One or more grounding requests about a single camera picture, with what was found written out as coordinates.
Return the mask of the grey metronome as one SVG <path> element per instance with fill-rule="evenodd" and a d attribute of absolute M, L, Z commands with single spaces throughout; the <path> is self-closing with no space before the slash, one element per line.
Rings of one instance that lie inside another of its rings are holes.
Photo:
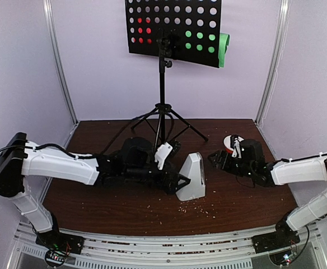
<path fill-rule="evenodd" d="M 205 174 L 203 158 L 199 152 L 191 153 L 187 156 L 180 172 L 190 179 L 190 183 L 176 192 L 176 196 L 180 201 L 190 201 L 205 197 Z"/>

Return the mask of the green paper sheet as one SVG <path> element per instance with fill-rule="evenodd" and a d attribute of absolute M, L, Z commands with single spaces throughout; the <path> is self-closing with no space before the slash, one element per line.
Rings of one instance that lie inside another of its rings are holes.
<path fill-rule="evenodd" d="M 225 56 L 229 43 L 230 43 L 230 35 L 225 33 L 220 33 L 219 50 L 218 50 L 219 68 L 223 68 L 225 66 Z"/>

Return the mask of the black perforated music stand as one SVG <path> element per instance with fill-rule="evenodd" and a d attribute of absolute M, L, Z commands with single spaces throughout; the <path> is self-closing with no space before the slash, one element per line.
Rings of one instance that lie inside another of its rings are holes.
<path fill-rule="evenodd" d="M 171 131 L 165 119 L 177 118 L 204 141 L 202 132 L 165 102 L 165 72 L 174 60 L 219 68 L 218 50 L 221 23 L 220 0 L 207 1 L 125 1 L 129 52 L 158 58 L 160 101 L 138 124 L 158 115 L 155 145 L 165 142 Z"/>

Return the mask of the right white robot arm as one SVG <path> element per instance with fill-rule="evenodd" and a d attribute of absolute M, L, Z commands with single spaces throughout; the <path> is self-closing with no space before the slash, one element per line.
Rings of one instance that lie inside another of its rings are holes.
<path fill-rule="evenodd" d="M 327 182 L 327 152 L 300 159 L 280 159 L 267 162 L 261 143 L 227 136 L 229 144 L 208 156 L 216 169 L 238 177 L 248 177 L 253 185 L 275 187 L 297 182 Z M 304 206 L 289 212 L 276 224 L 271 241 L 275 247 L 284 247 L 307 224 L 327 215 L 327 191 L 312 198 Z"/>

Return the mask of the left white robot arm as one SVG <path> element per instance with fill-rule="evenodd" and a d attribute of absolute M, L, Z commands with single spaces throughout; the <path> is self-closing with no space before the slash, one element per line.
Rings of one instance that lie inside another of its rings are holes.
<path fill-rule="evenodd" d="M 167 194 L 180 192 L 200 174 L 200 161 L 189 155 L 180 171 L 168 158 L 172 144 L 165 142 L 153 149 L 142 137 L 125 140 L 112 154 L 76 154 L 54 143 L 37 145 L 19 132 L 0 149 L 0 196 L 13 200 L 31 222 L 37 236 L 53 249 L 65 243 L 55 216 L 30 193 L 26 176 L 45 176 L 104 187 L 138 183 L 156 187 Z"/>

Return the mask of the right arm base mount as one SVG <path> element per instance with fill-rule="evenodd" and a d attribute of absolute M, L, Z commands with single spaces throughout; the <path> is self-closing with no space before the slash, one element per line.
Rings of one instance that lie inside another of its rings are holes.
<path fill-rule="evenodd" d="M 292 242 L 299 243 L 300 237 L 297 233 L 289 235 L 279 234 L 277 231 L 261 235 L 255 235 L 251 238 L 255 253 L 264 253 L 289 247 Z"/>

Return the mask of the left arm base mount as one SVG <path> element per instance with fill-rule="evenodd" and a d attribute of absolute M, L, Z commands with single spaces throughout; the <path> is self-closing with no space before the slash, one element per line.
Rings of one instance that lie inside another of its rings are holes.
<path fill-rule="evenodd" d="M 35 243 L 64 253 L 81 254 L 84 237 L 65 233 L 39 233 Z"/>

